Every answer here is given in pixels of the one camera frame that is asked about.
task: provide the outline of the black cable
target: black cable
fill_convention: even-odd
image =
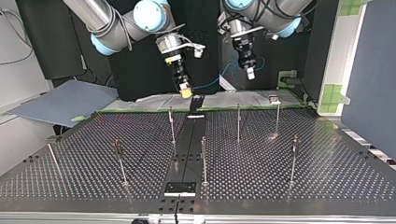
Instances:
[[[268,5],[268,3],[265,2],[265,0],[259,0],[259,1],[261,1],[261,2],[264,4],[264,6],[265,6],[270,12],[272,12],[274,15],[278,16],[279,18],[284,19],[284,20],[294,20],[294,18],[286,17],[286,16],[280,15],[279,13],[275,12],[272,8],[270,8],[270,6]]]
[[[275,0],[276,9],[277,9],[283,16],[289,17],[289,18],[291,18],[291,19],[297,19],[297,18],[300,18],[300,17],[302,17],[302,16],[308,15],[309,13],[313,12],[313,11],[318,7],[318,5],[321,3],[321,0],[318,0],[317,3],[316,3],[313,7],[311,7],[308,11],[306,11],[305,13],[302,13],[302,14],[300,14],[299,16],[291,16],[291,15],[287,14],[286,12],[284,12],[284,11],[280,8],[279,3],[278,3],[277,1],[278,1],[278,0]]]
[[[268,0],[267,1],[267,6],[269,6],[270,3],[271,3],[271,0]],[[267,10],[267,7],[264,5],[264,8],[262,9],[262,12],[260,13],[259,17],[255,21],[259,21],[262,18],[262,16],[264,15],[266,10]]]
[[[105,85],[107,85],[108,81],[110,80],[111,76],[113,75],[113,72],[110,72],[110,74],[108,74],[106,81],[105,81]]]
[[[315,103],[314,98],[312,98],[312,96],[309,94],[308,90],[306,89],[306,87],[303,83],[303,79],[300,78],[300,81],[301,81],[301,85],[303,86],[305,93],[308,95],[309,98],[311,98],[312,103],[314,103],[314,105],[318,108],[318,105],[317,105],[317,103]]]
[[[33,54],[33,49],[30,49],[30,52],[29,52],[29,54],[28,54],[26,57],[21,58],[21,59],[18,59],[18,60],[13,61],[13,62],[0,63],[0,66],[1,66],[1,65],[8,65],[8,64],[23,62],[23,61],[25,61],[26,59],[30,58],[30,56],[31,56],[32,54]]]
[[[287,14],[286,12],[284,12],[284,11],[280,8],[279,3],[277,2],[277,0],[275,0],[275,6],[276,6],[276,9],[277,9],[277,10],[280,12],[280,14],[282,14],[283,16],[290,17],[290,18],[294,18],[294,19],[300,18],[300,16],[292,16],[292,15],[289,15],[289,14]]]
[[[95,81],[93,83],[98,82],[100,85],[103,86],[103,83],[99,80],[98,76],[92,71],[92,69],[89,66],[87,66],[87,69],[91,72],[91,75],[95,77]]]
[[[220,28],[221,30],[224,30],[224,29],[222,28],[222,27],[224,26],[224,24],[225,24],[226,22],[230,22],[230,21],[234,21],[234,20],[239,20],[239,21],[241,21],[241,22],[243,22],[243,23],[245,23],[245,24],[247,24],[247,25],[249,25],[249,26],[253,26],[253,23],[251,23],[251,22],[249,22],[249,21],[245,21],[245,20],[243,20],[243,18],[244,18],[244,16],[242,16],[242,15],[233,14],[233,15],[230,16],[229,18],[225,19],[225,20],[219,25],[218,28]]]

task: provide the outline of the white wall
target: white wall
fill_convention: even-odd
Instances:
[[[342,95],[347,94],[352,65],[361,35],[361,26],[367,5],[361,6],[359,15],[339,16],[334,26],[329,58],[319,96],[318,113],[321,116],[341,116],[344,105],[340,104],[336,113],[321,113],[320,106],[326,84],[342,85]]]
[[[15,0],[0,0],[0,7],[18,13]],[[12,22],[24,36],[19,22],[15,19]],[[29,52],[30,49],[0,16],[0,63],[18,60]],[[0,175],[38,151],[47,138],[54,135],[48,123],[2,116],[2,113],[49,89],[34,54],[20,63],[0,65]]]
[[[0,0],[0,7],[19,14],[15,0]],[[18,21],[12,19],[12,22],[24,36]],[[18,39],[12,28],[0,16],[0,63],[18,60],[29,52],[30,49]],[[34,54],[20,63],[0,65],[0,108],[49,89]]]

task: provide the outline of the gray mat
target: gray mat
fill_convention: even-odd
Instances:
[[[203,110],[211,108],[241,107],[267,107],[271,106],[269,95],[277,95],[282,105],[302,105],[302,103],[289,91],[240,91],[218,92],[205,97]]]
[[[9,113],[28,119],[73,127],[76,123],[71,119],[89,116],[109,105],[117,97],[115,89],[70,80],[59,88],[10,110]]]

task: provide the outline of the robotic end effector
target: robotic end effector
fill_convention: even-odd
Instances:
[[[64,0],[92,33],[92,43],[104,55],[120,52],[147,37],[157,36],[157,46],[173,72],[175,84],[183,98],[192,96],[190,75],[184,65],[184,49],[194,48],[201,58],[205,46],[192,43],[177,32],[167,0],[142,0],[134,10],[121,14],[106,0]]]
[[[239,54],[239,66],[255,78],[256,55],[253,53],[254,32],[261,29],[273,39],[289,37],[301,23],[298,16],[313,0],[221,0],[230,25],[233,48]]]

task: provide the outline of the green tape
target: green tape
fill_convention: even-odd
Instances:
[[[363,0],[344,0],[341,5],[339,16],[359,15]]]
[[[73,119],[71,119],[73,122],[81,122],[83,120],[89,119],[90,117],[84,117],[84,116],[77,116]]]
[[[336,113],[341,103],[342,85],[327,84],[324,86],[320,105],[320,113]]]

